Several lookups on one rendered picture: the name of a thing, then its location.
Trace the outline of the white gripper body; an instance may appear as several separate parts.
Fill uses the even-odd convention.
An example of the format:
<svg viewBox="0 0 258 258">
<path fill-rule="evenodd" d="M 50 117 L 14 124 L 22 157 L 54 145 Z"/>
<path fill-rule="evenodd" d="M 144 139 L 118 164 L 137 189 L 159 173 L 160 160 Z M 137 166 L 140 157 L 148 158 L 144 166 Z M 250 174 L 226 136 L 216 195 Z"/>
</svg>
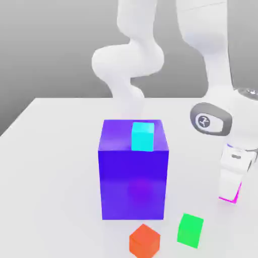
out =
<svg viewBox="0 0 258 258">
<path fill-rule="evenodd" d="M 244 150 L 235 148 L 231 145 L 225 145 L 220 159 L 220 173 L 246 174 L 257 161 L 257 149 Z"/>
</svg>

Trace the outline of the small magenta cube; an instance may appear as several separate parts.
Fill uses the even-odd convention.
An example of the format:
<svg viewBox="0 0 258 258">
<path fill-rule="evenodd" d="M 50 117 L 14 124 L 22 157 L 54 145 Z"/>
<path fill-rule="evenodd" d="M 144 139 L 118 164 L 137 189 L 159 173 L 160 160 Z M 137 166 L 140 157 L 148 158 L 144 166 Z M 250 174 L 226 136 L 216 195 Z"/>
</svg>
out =
<svg viewBox="0 0 258 258">
<path fill-rule="evenodd" d="M 236 204 L 240 193 L 241 185 L 242 182 L 221 182 L 219 184 L 219 199 Z"/>
</svg>

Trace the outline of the small green cube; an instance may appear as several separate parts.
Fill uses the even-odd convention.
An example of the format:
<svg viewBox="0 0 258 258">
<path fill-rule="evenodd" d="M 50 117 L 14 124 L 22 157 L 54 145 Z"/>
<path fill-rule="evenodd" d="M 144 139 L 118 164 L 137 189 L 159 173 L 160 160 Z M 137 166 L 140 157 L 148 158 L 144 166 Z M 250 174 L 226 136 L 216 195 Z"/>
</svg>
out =
<svg viewBox="0 0 258 258">
<path fill-rule="evenodd" d="M 204 219 L 184 213 L 177 233 L 177 242 L 198 248 Z"/>
</svg>

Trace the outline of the small cyan cube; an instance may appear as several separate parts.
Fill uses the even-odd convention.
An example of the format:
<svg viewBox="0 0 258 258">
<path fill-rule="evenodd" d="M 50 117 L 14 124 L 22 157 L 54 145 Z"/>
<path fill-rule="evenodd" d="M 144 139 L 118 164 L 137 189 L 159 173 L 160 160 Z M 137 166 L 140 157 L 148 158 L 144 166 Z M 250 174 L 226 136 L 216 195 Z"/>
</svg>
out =
<svg viewBox="0 0 258 258">
<path fill-rule="evenodd" d="M 154 123 L 133 122 L 132 126 L 132 151 L 154 151 Z"/>
</svg>

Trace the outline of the small orange cube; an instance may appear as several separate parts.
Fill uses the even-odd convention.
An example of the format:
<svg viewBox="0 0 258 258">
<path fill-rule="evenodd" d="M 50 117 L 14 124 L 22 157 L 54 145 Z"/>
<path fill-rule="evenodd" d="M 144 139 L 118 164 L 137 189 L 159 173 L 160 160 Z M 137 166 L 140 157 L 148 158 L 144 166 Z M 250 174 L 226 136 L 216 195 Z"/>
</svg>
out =
<svg viewBox="0 0 258 258">
<path fill-rule="evenodd" d="M 152 258 L 160 249 L 161 235 L 142 224 L 129 236 L 129 251 L 137 258 Z"/>
</svg>

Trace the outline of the large purple box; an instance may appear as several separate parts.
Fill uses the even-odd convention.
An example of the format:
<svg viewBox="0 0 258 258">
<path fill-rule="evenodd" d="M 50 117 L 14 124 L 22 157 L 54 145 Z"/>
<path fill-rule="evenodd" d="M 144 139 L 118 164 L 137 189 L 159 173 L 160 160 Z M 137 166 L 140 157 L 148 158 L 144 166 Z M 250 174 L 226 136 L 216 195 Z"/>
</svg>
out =
<svg viewBox="0 0 258 258">
<path fill-rule="evenodd" d="M 164 218 L 169 148 L 162 121 L 154 124 L 154 150 L 133 151 L 133 120 L 106 119 L 98 147 L 104 220 Z"/>
</svg>

